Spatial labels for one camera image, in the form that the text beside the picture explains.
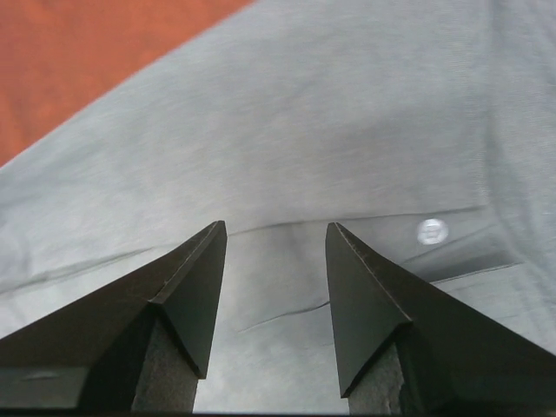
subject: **white button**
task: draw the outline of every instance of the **white button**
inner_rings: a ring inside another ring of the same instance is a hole
[[[419,225],[417,239],[423,245],[436,245],[448,237],[448,226],[442,220],[428,219]]]

